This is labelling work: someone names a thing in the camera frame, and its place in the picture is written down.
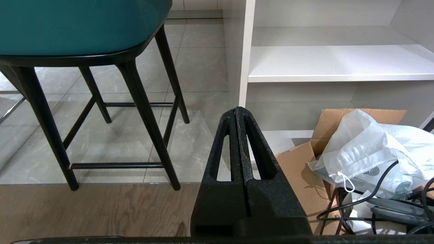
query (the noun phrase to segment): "cardboard flap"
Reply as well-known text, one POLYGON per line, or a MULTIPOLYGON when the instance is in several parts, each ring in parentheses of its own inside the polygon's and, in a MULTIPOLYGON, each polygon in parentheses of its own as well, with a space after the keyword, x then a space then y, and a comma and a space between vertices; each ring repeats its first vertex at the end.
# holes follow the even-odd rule
MULTIPOLYGON (((354 109, 324 109, 319 117, 318 124, 313 132, 313 140, 330 140, 331 136, 338 129, 339 123, 344 115, 354 109)), ((372 116, 378 123, 397 125, 404 117, 405 110, 387 109, 360 109, 372 116)))
MULTIPOLYGON (((309 169, 307 162, 315 160, 310 142, 277 156, 277 161, 308 216, 314 234, 318 235, 322 222, 316 216, 329 205, 329 196, 324 182, 309 169)), ((335 234, 338 222, 329 221, 324 234, 335 234)))

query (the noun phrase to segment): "gray floor tile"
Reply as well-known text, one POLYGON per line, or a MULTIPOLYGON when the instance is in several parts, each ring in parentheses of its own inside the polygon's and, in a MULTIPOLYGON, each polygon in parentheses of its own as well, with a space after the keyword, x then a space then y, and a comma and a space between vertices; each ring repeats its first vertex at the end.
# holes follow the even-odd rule
MULTIPOLYGON (((171 48, 172 58, 176 60, 178 49, 171 48)), ((158 49, 145 49, 136 58, 137 70, 146 92, 166 92, 169 77, 164 68, 158 49)), ((92 74, 101 93, 129 92, 121 72, 114 65, 91 67, 92 74)), ((83 77, 74 84, 69 93, 90 93, 83 77)))
MULTIPOLYGON (((76 67, 35 68, 36 75, 45 94, 65 94, 80 77, 76 67)), ((15 91, 15 87, 0 73, 0 91, 15 91)))
POLYGON ((15 87, 0 72, 0 91, 16 91, 15 87))
POLYGON ((223 21, 188 20, 181 47, 225 47, 223 21))
MULTIPOLYGON (((63 94, 46 94, 48 106, 53 111, 63 94)), ((27 101, 24 101, 3 123, 3 126, 39 126, 39 122, 27 101)))
MULTIPOLYGON (((164 100, 165 93, 149 93, 151 101, 164 100)), ((104 94, 104 99, 131 101, 129 94, 104 94)), ((76 121, 89 94, 66 95, 53 109, 62 138, 76 121)), ((67 152, 71 162, 145 162, 152 142, 135 108, 110 108, 113 122, 106 124, 97 106, 91 110, 67 152)), ((154 109, 155 116, 161 109, 154 109)), ((76 171, 80 182, 142 182, 145 169, 76 171)), ((51 148, 40 128, 2 169, 0 184, 64 183, 51 148)))
MULTIPOLYGON (((179 48, 181 44, 182 34, 184 33, 186 20, 169 20, 164 25, 164 31, 166 33, 167 42, 171 48, 179 48)), ((146 47, 158 48, 155 38, 146 47)))
POLYGON ((12 108, 23 96, 20 94, 0 94, 0 117, 12 108))
POLYGON ((229 91, 224 48, 180 48, 175 67, 183 92, 229 91))
MULTIPOLYGON (((46 97, 50 108, 53 109, 63 95, 46 95, 46 97)), ((0 169, 14 156, 38 126, 36 116, 27 101, 24 101, 0 125, 0 169)))
MULTIPOLYGON (((184 99, 190 116, 190 124, 185 124, 178 111, 169 141, 169 155, 180 182, 200 182, 208 160, 217 125, 221 115, 230 109, 228 92, 184 92, 184 99)), ((173 99, 169 93, 167 101, 173 99)), ((160 130, 163 132, 170 109, 163 109, 160 130)), ((219 180, 230 179, 229 151, 225 144, 220 161, 219 180)), ((160 161, 155 148, 152 149, 152 162, 160 161)), ((148 169, 145 182, 167 182, 164 169, 148 169)))

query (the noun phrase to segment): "white wall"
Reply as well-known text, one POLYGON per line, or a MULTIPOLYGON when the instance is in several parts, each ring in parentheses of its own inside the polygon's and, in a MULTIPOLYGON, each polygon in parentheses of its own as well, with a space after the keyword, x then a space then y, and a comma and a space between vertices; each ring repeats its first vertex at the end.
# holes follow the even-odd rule
POLYGON ((217 10, 225 0, 173 0, 171 10, 217 10))
POLYGON ((434 0, 403 0, 391 26, 434 52, 434 0))
POLYGON ((361 82, 351 102, 356 108, 405 109, 402 125, 423 128, 434 111, 433 81, 361 82))
POLYGON ((255 26, 388 26, 400 2, 257 0, 255 26))

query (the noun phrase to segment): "shelf board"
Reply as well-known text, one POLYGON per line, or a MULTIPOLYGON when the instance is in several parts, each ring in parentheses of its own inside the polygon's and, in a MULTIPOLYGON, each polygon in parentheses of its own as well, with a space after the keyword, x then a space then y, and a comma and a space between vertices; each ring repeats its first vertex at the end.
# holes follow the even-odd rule
POLYGON ((248 82, 434 79, 434 53, 388 26, 255 28, 252 43, 248 82))

